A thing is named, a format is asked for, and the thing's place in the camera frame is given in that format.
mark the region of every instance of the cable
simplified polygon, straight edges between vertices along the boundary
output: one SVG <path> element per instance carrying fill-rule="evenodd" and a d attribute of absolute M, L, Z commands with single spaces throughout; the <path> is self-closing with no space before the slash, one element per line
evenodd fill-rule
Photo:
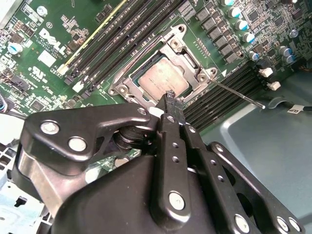
<path fill-rule="evenodd" d="M 2 96 L 2 94 L 0 94 L 0 100 L 2 102 L 2 105 L 0 105 L 0 111 L 1 112 L 6 112 L 8 109 L 8 103 L 6 103 L 4 97 Z"/>
<path fill-rule="evenodd" d="M 13 112 L 13 111 L 9 111 L 9 112 L 6 112 L 6 113 L 0 112 L 0 114 L 13 116 L 13 117 L 19 118 L 21 120 L 25 120 L 27 118 L 27 116 L 23 116 L 23 115 L 21 115 L 19 113 Z"/>

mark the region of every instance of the screw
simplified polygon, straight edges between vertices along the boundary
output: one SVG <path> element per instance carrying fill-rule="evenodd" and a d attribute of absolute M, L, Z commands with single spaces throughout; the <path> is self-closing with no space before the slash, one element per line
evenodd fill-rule
<path fill-rule="evenodd" d="M 172 116 L 168 116 L 167 119 L 168 119 L 171 123 L 174 123 L 174 122 L 175 122 L 175 119 L 174 119 Z"/>
<path fill-rule="evenodd" d="M 192 133 L 195 133 L 195 132 L 196 132 L 195 128 L 193 128 L 192 126 L 189 126 L 189 129 L 190 129 L 190 131 L 191 131 Z"/>
<path fill-rule="evenodd" d="M 180 194 L 177 194 L 175 192 L 170 193 L 169 202 L 172 205 L 172 207 L 178 211 L 181 211 L 184 209 L 185 203 L 184 203 L 183 197 Z"/>
<path fill-rule="evenodd" d="M 282 229 L 284 231 L 286 231 L 286 232 L 289 231 L 289 227 L 287 226 L 286 222 L 281 217 L 277 217 L 277 222 L 282 227 Z"/>
<path fill-rule="evenodd" d="M 179 43 L 176 40 L 172 40 L 170 44 L 171 44 L 171 47 L 174 49 L 179 47 Z"/>
<path fill-rule="evenodd" d="M 147 113 L 146 113 L 146 110 L 144 110 L 143 108 L 138 108 L 138 110 L 137 110 L 141 115 L 147 115 Z"/>
<path fill-rule="evenodd" d="M 297 224 L 297 222 L 296 222 L 293 218 L 289 218 L 289 222 L 291 223 L 291 225 L 292 225 L 298 232 L 301 231 L 299 225 Z"/>
<path fill-rule="evenodd" d="M 235 223 L 237 224 L 237 226 L 239 227 L 239 229 L 244 232 L 244 233 L 248 233 L 249 232 L 249 226 L 247 221 L 240 216 L 239 214 L 235 215 Z"/>
<path fill-rule="evenodd" d="M 40 129 L 41 131 L 49 135 L 54 135 L 59 132 L 59 126 L 53 122 L 44 122 L 40 126 Z"/>
<path fill-rule="evenodd" d="M 216 149 L 219 150 L 220 152 L 223 152 L 223 149 L 220 145 L 215 145 Z"/>
<path fill-rule="evenodd" d="M 87 143 L 79 137 L 73 137 L 69 140 L 68 146 L 74 151 L 81 152 L 87 148 Z"/>

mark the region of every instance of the black ram slot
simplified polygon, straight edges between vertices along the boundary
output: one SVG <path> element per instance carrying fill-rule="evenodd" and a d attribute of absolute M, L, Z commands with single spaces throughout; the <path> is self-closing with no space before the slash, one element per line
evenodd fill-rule
<path fill-rule="evenodd" d="M 253 63 L 245 64 L 221 83 L 246 96 L 254 95 L 262 88 Z M 224 117 L 243 101 L 235 94 L 215 86 L 186 108 L 184 115 L 187 122 L 202 131 L 209 125 L 219 121 L 220 118 Z"/>
<path fill-rule="evenodd" d="M 252 90 L 250 93 L 247 93 L 248 96 L 253 96 L 256 93 L 258 93 L 261 90 L 261 86 L 256 86 L 254 90 Z M 235 100 L 232 104 L 230 104 L 228 107 L 224 107 L 223 113 L 221 113 L 218 117 L 210 119 L 210 121 L 203 122 L 202 124 L 194 123 L 192 124 L 196 129 L 199 131 L 204 130 L 205 128 L 209 127 L 210 125 L 217 123 L 222 120 L 222 118 L 229 113 L 230 111 L 234 110 L 236 107 L 238 107 L 240 104 L 244 102 L 243 99 L 239 97 L 235 97 Z"/>
<path fill-rule="evenodd" d="M 252 80 L 242 80 L 239 83 L 236 83 L 235 86 L 231 87 L 232 89 L 242 92 L 241 87 L 248 87 L 250 83 L 255 83 L 255 81 Z M 196 110 L 195 112 L 192 112 L 191 116 L 188 115 L 186 118 L 189 122 L 192 122 L 196 120 L 201 115 L 206 115 L 206 112 L 209 110 L 214 110 L 215 108 L 218 108 L 218 106 L 222 106 L 229 96 L 232 94 L 227 90 L 219 90 L 217 94 L 212 95 L 209 100 L 206 100 L 203 105 L 200 105 L 200 110 Z"/>
<path fill-rule="evenodd" d="M 127 33 L 121 34 L 127 27 L 127 25 L 132 22 L 138 15 L 141 14 L 141 11 L 143 11 L 151 2 L 154 0 L 148 0 L 148 1 L 142 1 L 140 5 L 136 7 L 135 10 L 131 10 L 131 12 L 139 13 L 135 15 L 130 15 L 126 20 L 126 22 L 123 20 L 123 24 L 119 25 L 118 27 L 114 28 L 114 31 L 110 32 L 109 34 L 105 35 L 102 39 L 98 40 L 100 44 L 96 45 L 96 49 L 89 54 L 87 57 L 85 57 L 78 65 L 76 70 L 82 71 L 85 69 L 99 54 L 103 53 L 104 51 L 105 54 L 103 55 L 103 59 L 107 59 L 109 56 L 111 56 L 111 53 L 116 49 L 118 46 L 120 46 L 122 43 L 125 42 L 125 40 L 128 37 L 128 34 L 132 33 L 134 30 L 136 30 L 140 25 L 148 18 L 149 14 L 155 10 L 155 8 L 158 8 L 161 3 L 164 2 L 164 0 L 157 1 L 155 6 L 153 6 L 151 9 L 148 9 L 143 15 L 138 18 L 138 20 L 135 22 L 135 25 L 131 27 Z M 88 73 L 92 73 L 93 67 L 88 71 Z"/>
<path fill-rule="evenodd" d="M 136 49 L 137 45 L 141 45 L 150 35 L 150 33 L 153 30 L 155 30 L 157 26 L 161 25 L 175 9 L 177 9 L 180 5 L 184 3 L 184 1 L 185 0 L 176 0 L 174 2 L 172 1 L 165 2 L 163 4 L 165 10 L 162 11 L 161 14 L 157 16 L 156 19 L 149 24 L 149 27 L 143 30 L 141 34 L 134 41 L 132 41 L 125 50 L 119 53 L 119 55 L 115 58 L 114 61 L 112 61 L 109 65 L 106 66 L 105 70 L 103 70 L 103 72 L 98 75 L 98 78 L 93 82 L 93 84 L 90 85 L 88 90 L 82 96 L 84 98 L 88 97 L 90 93 L 93 92 L 97 88 L 97 86 L 100 85 L 101 82 L 105 80 L 106 76 L 111 72 L 111 70 L 114 69 L 118 64 L 120 64 L 125 58 L 127 58 L 128 55 L 131 54 Z"/>
<path fill-rule="evenodd" d="M 103 37 L 101 40 L 109 40 L 112 35 L 115 35 L 119 29 L 119 27 L 121 27 L 121 25 L 127 21 L 133 14 L 134 12 L 136 12 L 136 10 L 138 10 L 142 4 L 145 2 L 145 0 L 135 0 L 135 1 L 130 1 L 127 2 L 125 6 L 122 7 L 122 10 L 119 11 L 119 13 L 116 15 L 116 19 L 123 14 L 124 9 L 128 8 L 129 5 L 133 5 L 133 10 L 130 10 L 127 14 L 124 15 L 124 17 L 116 24 L 114 25 L 115 21 L 111 21 L 111 23 L 107 24 L 103 29 L 101 29 L 92 39 L 92 41 L 89 42 L 89 44 L 81 51 L 81 53 L 75 57 L 75 59 L 69 64 L 69 66 L 73 66 L 78 60 L 80 60 L 84 55 L 88 54 L 90 52 L 90 50 L 92 50 L 92 46 L 97 42 L 97 40 L 101 37 Z M 105 34 L 105 31 L 109 28 L 109 27 L 113 27 L 113 29 L 108 33 Z"/>
<path fill-rule="evenodd" d="M 256 75 L 256 72 L 254 71 L 253 64 L 247 63 L 243 67 L 239 68 L 234 74 L 227 76 L 223 81 L 221 81 L 222 84 L 231 87 L 233 84 L 237 83 L 239 80 L 241 80 L 241 77 L 246 76 L 248 73 L 252 73 L 252 75 Z M 186 117 L 190 112 L 196 111 L 198 109 L 198 106 L 200 106 L 200 103 L 207 103 L 207 98 L 214 98 L 217 92 L 222 92 L 224 89 L 215 89 L 213 88 L 212 90 L 209 91 L 209 96 L 203 95 L 196 101 L 196 105 L 191 105 L 188 107 L 185 111 Z"/>
<path fill-rule="evenodd" d="M 250 91 L 254 90 L 256 87 L 257 87 L 256 83 L 251 83 L 246 87 L 244 87 L 243 89 L 239 90 L 239 92 L 247 94 Z M 198 126 L 209 122 L 207 121 L 207 119 L 210 121 L 216 121 L 221 116 L 224 116 L 224 114 L 226 114 L 224 110 L 230 107 L 231 105 L 234 105 L 238 101 L 238 99 L 240 99 L 240 97 L 234 94 L 227 95 L 223 100 L 221 100 L 220 105 L 217 106 L 214 105 L 211 106 L 210 108 L 207 108 L 206 110 L 202 110 L 203 115 L 198 116 L 196 120 L 193 121 L 196 122 L 196 125 Z"/>
<path fill-rule="evenodd" d="M 92 77 L 95 73 L 97 73 L 98 69 L 102 66 L 103 63 L 105 63 L 111 56 L 114 54 L 115 51 L 118 51 L 120 47 L 123 46 L 123 44 L 126 43 L 126 41 L 130 38 L 130 36 L 136 32 L 136 30 L 141 27 L 145 22 L 148 22 L 148 19 L 150 18 L 151 14 L 155 12 L 157 9 L 162 8 L 164 0 L 157 1 L 152 8 L 147 9 L 141 17 L 138 18 L 138 20 L 135 22 L 135 25 L 132 26 L 130 29 L 126 30 L 127 24 L 124 28 L 122 28 L 117 36 L 118 40 L 114 41 L 115 38 L 111 38 L 109 43 L 101 44 L 102 46 L 99 46 L 101 48 L 100 50 L 96 51 L 94 59 L 101 53 L 105 52 L 103 55 L 101 55 L 101 58 L 92 66 L 90 69 L 86 72 L 84 75 Z M 84 68 L 86 68 L 92 60 L 85 60 L 86 62 L 78 66 L 79 71 L 82 71 Z"/>

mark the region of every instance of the integrated circuit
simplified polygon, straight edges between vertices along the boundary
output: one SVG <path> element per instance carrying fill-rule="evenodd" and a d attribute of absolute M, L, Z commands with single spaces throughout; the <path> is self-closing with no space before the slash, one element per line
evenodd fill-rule
<path fill-rule="evenodd" d="M 280 26 L 283 22 L 284 22 L 284 20 L 281 16 L 274 21 L 274 23 L 277 27 Z"/>
<path fill-rule="evenodd" d="M 183 73 L 167 58 L 162 58 L 147 70 L 138 83 L 154 100 L 160 100 L 168 90 L 179 96 L 189 87 Z"/>
<path fill-rule="evenodd" d="M 221 33 L 221 31 L 220 31 L 220 29 L 219 28 L 215 28 L 210 34 L 209 34 L 209 36 L 210 36 L 210 38 L 212 39 L 212 40 L 215 40 L 215 39 L 217 39 L 219 36 L 221 36 L 222 35 L 222 33 Z"/>
<path fill-rule="evenodd" d="M 267 55 L 270 56 L 270 57 L 274 56 L 274 55 L 275 55 L 274 49 L 269 50 L 269 51 L 267 52 Z"/>
<path fill-rule="evenodd" d="M 42 111 L 44 108 L 44 105 L 41 104 L 38 100 L 35 100 L 31 105 L 30 108 L 33 109 L 34 111 Z"/>
<path fill-rule="evenodd" d="M 300 17 L 302 17 L 302 10 L 301 9 L 298 9 L 296 10 L 295 12 L 292 13 L 292 17 L 294 20 L 297 20 L 299 19 Z"/>
<path fill-rule="evenodd" d="M 249 18 L 251 21 L 256 20 L 258 17 L 259 17 L 259 15 L 258 15 L 258 12 L 257 12 L 257 11 L 253 11 L 252 13 L 250 13 L 250 14 L 248 15 L 248 18 Z"/>
<path fill-rule="evenodd" d="M 206 8 L 202 9 L 196 14 L 197 19 L 199 22 L 203 22 L 206 18 L 208 18 L 209 12 L 207 11 Z"/>
<path fill-rule="evenodd" d="M 210 31 L 215 27 L 215 21 L 213 18 L 208 19 L 206 22 L 203 23 L 203 28 L 206 31 Z"/>

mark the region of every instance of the black plastic bracket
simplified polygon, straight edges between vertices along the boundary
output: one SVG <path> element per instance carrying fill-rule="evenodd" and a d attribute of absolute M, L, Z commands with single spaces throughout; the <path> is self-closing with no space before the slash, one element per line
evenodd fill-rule
<path fill-rule="evenodd" d="M 163 229 L 178 230 L 191 216 L 191 201 L 185 142 L 179 122 L 170 114 L 161 116 L 156 142 L 151 215 Z"/>
<path fill-rule="evenodd" d="M 27 118 L 20 143 L 36 160 L 63 175 L 75 176 L 89 163 L 105 158 L 115 131 L 149 121 L 148 111 L 135 103 L 41 112 Z M 40 126 L 45 122 L 57 124 L 59 132 L 44 133 Z M 68 142 L 73 137 L 83 139 L 87 147 L 80 152 L 71 149 Z"/>

